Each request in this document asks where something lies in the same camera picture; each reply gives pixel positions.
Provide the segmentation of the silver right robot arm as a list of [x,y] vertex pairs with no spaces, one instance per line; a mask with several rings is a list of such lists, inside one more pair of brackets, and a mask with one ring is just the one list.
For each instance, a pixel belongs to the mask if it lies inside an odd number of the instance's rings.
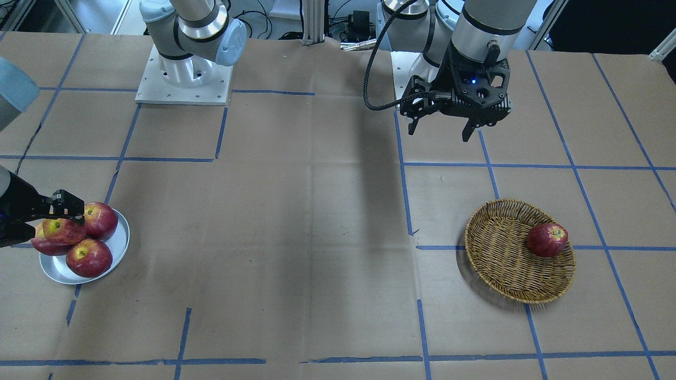
[[[230,17],[221,1],[142,1],[143,22],[154,41],[138,103],[217,105],[229,91],[230,67],[247,41],[244,23]],[[41,195],[17,170],[2,168],[2,246],[35,234],[32,221],[66,219],[85,223],[85,203],[65,190]]]

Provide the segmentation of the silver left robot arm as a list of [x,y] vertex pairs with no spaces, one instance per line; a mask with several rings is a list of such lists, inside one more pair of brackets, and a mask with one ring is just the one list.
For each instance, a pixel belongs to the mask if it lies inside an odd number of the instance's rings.
[[376,47],[415,57],[396,84],[392,106],[414,134],[422,117],[466,118],[463,141],[513,109],[508,56],[534,1],[381,1]]

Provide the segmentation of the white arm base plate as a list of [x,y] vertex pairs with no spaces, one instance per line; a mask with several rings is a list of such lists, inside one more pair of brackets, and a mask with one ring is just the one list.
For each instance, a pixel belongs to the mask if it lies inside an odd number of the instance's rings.
[[192,56],[169,60],[152,46],[135,101],[154,105],[226,106],[231,66]]
[[427,62],[422,53],[408,51],[391,51],[393,87],[395,99],[401,99],[410,78],[418,75],[427,82],[432,82],[438,67]]

